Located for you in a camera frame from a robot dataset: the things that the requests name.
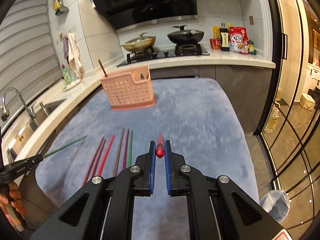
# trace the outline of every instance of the gray cabinet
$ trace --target gray cabinet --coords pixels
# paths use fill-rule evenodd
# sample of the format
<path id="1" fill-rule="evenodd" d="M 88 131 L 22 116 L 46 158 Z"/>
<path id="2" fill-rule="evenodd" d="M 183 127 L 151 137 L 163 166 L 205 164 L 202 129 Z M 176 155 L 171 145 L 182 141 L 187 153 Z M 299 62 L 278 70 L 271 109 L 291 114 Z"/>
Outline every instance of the gray cabinet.
<path id="1" fill-rule="evenodd" d="M 200 65 L 199 66 L 200 78 L 216 79 L 216 66 L 215 65 Z"/>
<path id="2" fill-rule="evenodd" d="M 227 94 L 244 132 L 254 132 L 270 85 L 272 69 L 217 65 L 216 80 Z"/>
<path id="3" fill-rule="evenodd" d="M 150 69 L 151 79 L 186 78 L 199 76 L 199 66 L 179 66 Z"/>

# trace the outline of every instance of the pink plastic basket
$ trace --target pink plastic basket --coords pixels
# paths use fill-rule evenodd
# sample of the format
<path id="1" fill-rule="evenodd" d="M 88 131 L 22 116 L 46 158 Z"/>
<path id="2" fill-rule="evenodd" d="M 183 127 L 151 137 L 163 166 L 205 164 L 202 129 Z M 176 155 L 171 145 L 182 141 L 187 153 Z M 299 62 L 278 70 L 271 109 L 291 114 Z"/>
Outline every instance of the pink plastic basket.
<path id="1" fill-rule="evenodd" d="M 132 110 L 154 106 L 148 66 L 132 67 L 107 73 L 101 84 L 113 111 Z"/>

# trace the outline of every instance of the pot lid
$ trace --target pot lid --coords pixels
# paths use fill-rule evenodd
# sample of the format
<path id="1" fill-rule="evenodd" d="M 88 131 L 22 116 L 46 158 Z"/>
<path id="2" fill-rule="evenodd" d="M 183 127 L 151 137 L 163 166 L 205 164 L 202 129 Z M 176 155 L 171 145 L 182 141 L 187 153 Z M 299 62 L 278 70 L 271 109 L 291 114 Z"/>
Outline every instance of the pot lid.
<path id="1" fill-rule="evenodd" d="M 132 43 L 132 42 L 137 42 L 137 41 L 143 41 L 143 40 L 148 40 L 148 39 L 154 39 L 156 38 L 156 36 L 146 36 L 144 37 L 143 35 L 146 34 L 148 32 L 145 33 L 140 33 L 138 38 L 134 38 L 132 40 L 127 41 L 126 43 Z"/>
<path id="2" fill-rule="evenodd" d="M 197 34 L 197 33 L 203 33 L 203 31 L 198 31 L 198 30 L 185 30 L 184 27 L 186 25 L 181 25 L 181 26 L 172 26 L 172 28 L 180 28 L 179 31 L 170 33 L 168 35 L 181 35 L 181 34 Z"/>

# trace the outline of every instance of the soy sauce bottle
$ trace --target soy sauce bottle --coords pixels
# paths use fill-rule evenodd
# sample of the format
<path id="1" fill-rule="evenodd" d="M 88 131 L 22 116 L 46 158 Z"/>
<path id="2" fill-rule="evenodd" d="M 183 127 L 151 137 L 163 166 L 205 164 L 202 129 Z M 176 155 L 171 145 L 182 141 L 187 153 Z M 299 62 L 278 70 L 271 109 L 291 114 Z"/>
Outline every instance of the soy sauce bottle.
<path id="1" fill-rule="evenodd" d="M 230 51 L 229 30 L 226 28 L 226 25 L 224 23 L 221 23 L 220 39 L 221 39 L 221 50 Z"/>

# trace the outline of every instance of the metal bolt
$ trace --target metal bolt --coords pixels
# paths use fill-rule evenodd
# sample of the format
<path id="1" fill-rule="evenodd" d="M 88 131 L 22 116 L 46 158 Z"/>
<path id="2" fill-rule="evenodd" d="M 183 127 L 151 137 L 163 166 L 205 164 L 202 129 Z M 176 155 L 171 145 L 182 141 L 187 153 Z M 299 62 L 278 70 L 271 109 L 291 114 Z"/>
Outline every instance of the metal bolt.
<path id="1" fill-rule="evenodd" d="M 140 167 L 139 166 L 132 166 L 130 168 L 130 171 L 133 173 L 139 172 L 140 171 Z"/>
<path id="2" fill-rule="evenodd" d="M 225 175 L 220 176 L 219 180 L 221 183 L 228 183 L 229 182 L 229 178 Z"/>
<path id="3" fill-rule="evenodd" d="M 95 176 L 95 177 L 92 178 L 91 181 L 92 181 L 93 184 L 99 184 L 102 181 L 102 179 L 99 176 Z"/>
<path id="4" fill-rule="evenodd" d="M 183 165 L 183 166 L 181 166 L 181 168 L 180 168 L 183 172 L 189 172 L 189 171 L 191 171 L 191 168 L 190 168 L 190 166 L 188 166 L 188 165 Z"/>

